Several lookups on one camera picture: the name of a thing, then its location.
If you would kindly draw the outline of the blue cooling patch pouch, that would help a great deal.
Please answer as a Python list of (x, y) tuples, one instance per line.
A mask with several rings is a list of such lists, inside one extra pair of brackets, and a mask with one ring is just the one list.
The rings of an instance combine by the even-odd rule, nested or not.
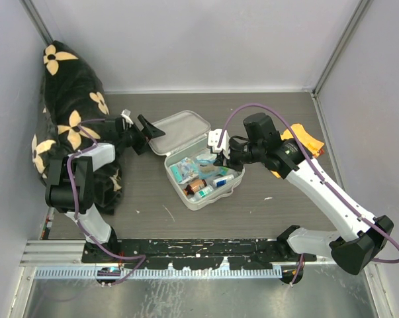
[(215, 166), (216, 158), (196, 158), (198, 176), (200, 179), (207, 179), (217, 175), (225, 176), (229, 169), (223, 166)]

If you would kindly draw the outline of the green plasters plastic bag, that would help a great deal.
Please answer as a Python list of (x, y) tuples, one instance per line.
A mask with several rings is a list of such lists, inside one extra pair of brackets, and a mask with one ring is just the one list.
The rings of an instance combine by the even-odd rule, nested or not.
[(209, 150), (203, 150), (194, 156), (194, 162), (199, 165), (213, 165), (216, 160), (217, 155), (210, 152)]

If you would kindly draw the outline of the white bottle green label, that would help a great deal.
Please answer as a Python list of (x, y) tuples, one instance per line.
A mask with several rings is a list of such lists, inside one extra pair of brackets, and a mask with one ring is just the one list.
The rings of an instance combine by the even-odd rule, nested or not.
[(189, 200), (191, 202), (200, 201), (204, 199), (208, 195), (210, 195), (214, 191), (214, 188), (211, 185), (208, 185), (200, 190), (198, 190)]

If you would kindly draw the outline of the grey medicine kit case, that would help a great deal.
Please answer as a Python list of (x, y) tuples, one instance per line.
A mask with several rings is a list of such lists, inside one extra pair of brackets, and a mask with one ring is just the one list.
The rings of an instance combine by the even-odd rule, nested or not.
[[(165, 136), (153, 139), (150, 146), (159, 156), (165, 156), (164, 167), (170, 184), (186, 207), (197, 211), (216, 202), (219, 199), (233, 194), (245, 174), (229, 169), (228, 174), (235, 178), (221, 187), (214, 187), (214, 191), (201, 199), (191, 202), (193, 195), (186, 196), (183, 190), (196, 179), (200, 179), (194, 156), (203, 150), (209, 150), (207, 141), (208, 133), (212, 131), (210, 123), (193, 111), (182, 111), (154, 123), (154, 126), (165, 132)], [(221, 177), (217, 175), (206, 180), (207, 186), (212, 186), (212, 181)]]

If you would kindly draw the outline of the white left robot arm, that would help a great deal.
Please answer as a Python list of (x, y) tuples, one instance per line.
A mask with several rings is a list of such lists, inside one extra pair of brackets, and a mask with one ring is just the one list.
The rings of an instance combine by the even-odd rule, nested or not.
[(115, 119), (89, 119), (76, 127), (93, 141), (90, 147), (53, 158), (49, 165), (45, 200), (48, 206), (69, 217), (85, 236), (85, 247), (94, 250), (104, 262), (143, 262), (144, 255), (123, 256), (115, 230), (102, 218), (94, 203), (94, 172), (116, 160), (116, 143), (133, 148), (141, 155), (154, 138), (165, 132), (138, 116), (143, 125), (139, 129), (123, 110)]

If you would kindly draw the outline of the brown medicine bottle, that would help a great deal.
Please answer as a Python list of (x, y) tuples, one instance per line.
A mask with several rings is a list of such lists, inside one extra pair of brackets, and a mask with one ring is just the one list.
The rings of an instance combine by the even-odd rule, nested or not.
[(183, 190), (186, 196), (194, 195), (199, 190), (205, 188), (207, 186), (206, 180), (204, 179), (196, 179), (189, 183), (186, 188)]

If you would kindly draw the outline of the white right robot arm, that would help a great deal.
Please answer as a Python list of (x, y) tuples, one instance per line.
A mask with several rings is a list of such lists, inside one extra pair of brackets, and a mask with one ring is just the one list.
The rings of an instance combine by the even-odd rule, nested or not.
[(209, 132), (215, 165), (241, 172), (246, 164), (262, 163), (304, 193), (335, 227), (332, 232), (289, 227), (277, 238), (279, 256), (286, 261), (299, 254), (329, 257), (347, 273), (359, 274), (386, 245), (392, 220), (376, 217), (349, 197), (299, 141), (281, 138), (270, 116), (252, 114), (243, 124), (246, 137)]

